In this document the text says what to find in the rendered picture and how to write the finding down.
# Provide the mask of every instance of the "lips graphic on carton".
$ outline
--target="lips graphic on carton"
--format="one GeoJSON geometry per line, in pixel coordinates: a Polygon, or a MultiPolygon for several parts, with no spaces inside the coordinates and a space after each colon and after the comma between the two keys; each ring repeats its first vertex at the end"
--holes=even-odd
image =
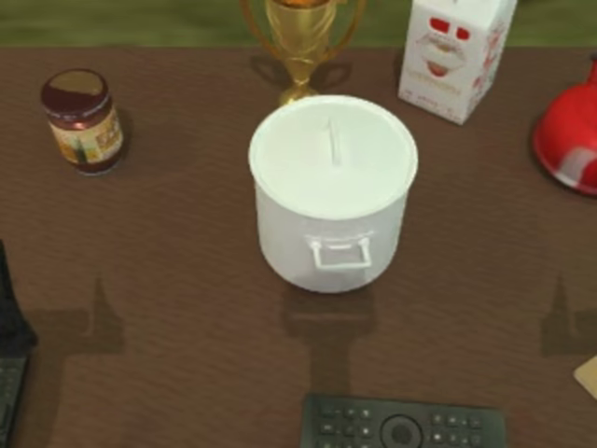
{"type": "Polygon", "coordinates": [[[419,41],[419,50],[429,72],[445,77],[465,65],[465,55],[459,43],[448,36],[428,34],[419,41]]]}

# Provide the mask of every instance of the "white pot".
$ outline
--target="white pot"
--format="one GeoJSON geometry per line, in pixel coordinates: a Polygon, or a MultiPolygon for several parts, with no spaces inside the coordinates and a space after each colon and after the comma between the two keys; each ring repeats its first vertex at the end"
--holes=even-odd
{"type": "Polygon", "coordinates": [[[338,293],[387,269],[418,166],[398,118],[353,97],[303,99],[259,125],[249,164],[261,250],[283,279],[338,293]]]}

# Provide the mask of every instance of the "milk carton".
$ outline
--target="milk carton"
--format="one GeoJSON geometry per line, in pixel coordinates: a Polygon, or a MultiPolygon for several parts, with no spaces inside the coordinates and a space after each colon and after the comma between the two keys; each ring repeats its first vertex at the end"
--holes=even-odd
{"type": "Polygon", "coordinates": [[[493,84],[517,0],[413,0],[398,96],[464,124],[493,84]]]}

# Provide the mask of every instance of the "trophy stem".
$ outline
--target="trophy stem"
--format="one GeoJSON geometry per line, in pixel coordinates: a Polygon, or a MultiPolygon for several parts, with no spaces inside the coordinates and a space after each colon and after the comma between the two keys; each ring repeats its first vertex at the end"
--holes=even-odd
{"type": "Polygon", "coordinates": [[[289,105],[297,100],[316,94],[318,94],[317,91],[309,86],[309,82],[294,82],[289,89],[285,90],[282,92],[282,95],[280,95],[280,105],[289,105]]]}

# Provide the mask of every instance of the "gold trophy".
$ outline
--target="gold trophy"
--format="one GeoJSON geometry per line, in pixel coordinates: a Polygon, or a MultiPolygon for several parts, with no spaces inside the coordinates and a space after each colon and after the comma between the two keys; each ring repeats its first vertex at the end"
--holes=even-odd
{"type": "Polygon", "coordinates": [[[336,19],[337,5],[347,0],[264,0],[272,42],[257,25],[250,0],[240,1],[251,32],[274,58],[284,64],[292,78],[292,86],[280,97],[281,105],[317,94],[309,86],[312,73],[348,44],[367,3],[367,0],[356,0],[348,31],[335,47],[330,47],[329,34],[336,19]]]}

